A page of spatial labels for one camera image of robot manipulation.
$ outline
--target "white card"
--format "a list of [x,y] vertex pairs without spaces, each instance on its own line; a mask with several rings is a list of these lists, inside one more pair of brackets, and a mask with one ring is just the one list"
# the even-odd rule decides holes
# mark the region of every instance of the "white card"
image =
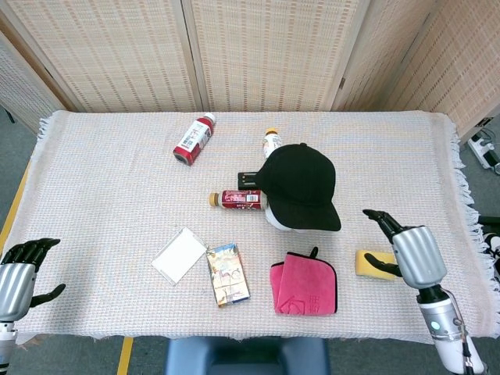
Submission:
[[185,227],[173,236],[151,264],[175,285],[205,254],[206,249],[206,245]]

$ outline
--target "yellow tape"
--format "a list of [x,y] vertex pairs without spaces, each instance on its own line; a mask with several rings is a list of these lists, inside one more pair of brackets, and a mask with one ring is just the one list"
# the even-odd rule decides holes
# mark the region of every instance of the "yellow tape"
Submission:
[[118,363],[118,371],[116,372],[116,375],[127,375],[133,343],[134,339],[132,337],[123,338],[122,354],[120,355],[120,362]]
[[21,197],[23,196],[24,185],[26,184],[29,169],[30,164],[28,163],[26,169],[24,170],[23,179],[21,180],[19,187],[17,188],[17,193],[14,197],[14,201],[10,206],[9,213],[7,214],[7,219],[5,219],[5,223],[3,224],[2,232],[0,233],[0,255],[2,254],[3,247],[7,242],[7,237],[9,236],[10,230],[13,227],[14,219],[16,218],[17,214],[17,208],[19,207],[19,202],[21,202]]

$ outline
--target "cap brim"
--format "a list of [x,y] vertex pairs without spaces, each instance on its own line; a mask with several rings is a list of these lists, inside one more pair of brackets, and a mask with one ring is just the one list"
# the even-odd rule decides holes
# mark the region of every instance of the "cap brim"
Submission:
[[331,230],[341,229],[341,220],[334,205],[312,207],[293,205],[279,198],[268,197],[269,206],[280,224],[293,229]]

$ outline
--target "plastic bottle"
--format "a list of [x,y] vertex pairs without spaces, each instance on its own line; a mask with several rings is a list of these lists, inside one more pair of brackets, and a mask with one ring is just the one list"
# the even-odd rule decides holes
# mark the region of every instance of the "plastic bottle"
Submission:
[[210,193],[209,203],[224,209],[266,209],[267,197],[260,190],[224,190]]
[[203,117],[196,119],[173,150],[176,159],[192,166],[212,137],[215,124],[216,117],[212,113],[206,113]]
[[270,127],[266,129],[266,136],[264,137],[264,141],[262,142],[262,150],[264,151],[264,157],[267,159],[269,155],[281,147],[283,142],[281,141],[281,137],[278,135],[278,130],[274,127]]

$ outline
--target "floor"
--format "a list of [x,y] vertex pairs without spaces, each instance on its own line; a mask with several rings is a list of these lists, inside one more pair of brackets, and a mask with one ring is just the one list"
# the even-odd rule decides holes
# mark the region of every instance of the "floor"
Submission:
[[[498,135],[500,116],[487,128]],[[12,203],[36,137],[26,127],[11,124],[0,109],[0,226]],[[467,165],[474,207],[485,216],[500,216],[500,177],[483,170],[472,152],[465,147],[461,153]],[[490,338],[474,339],[482,359],[496,373],[500,369],[500,343]],[[111,374],[116,373],[122,348],[122,337],[95,341],[88,337],[48,336],[37,344],[18,348],[9,374],[34,373]],[[162,374],[168,340],[163,337],[134,339],[129,375]],[[330,363],[337,375],[441,375],[443,369],[434,346],[395,340],[330,340]]]

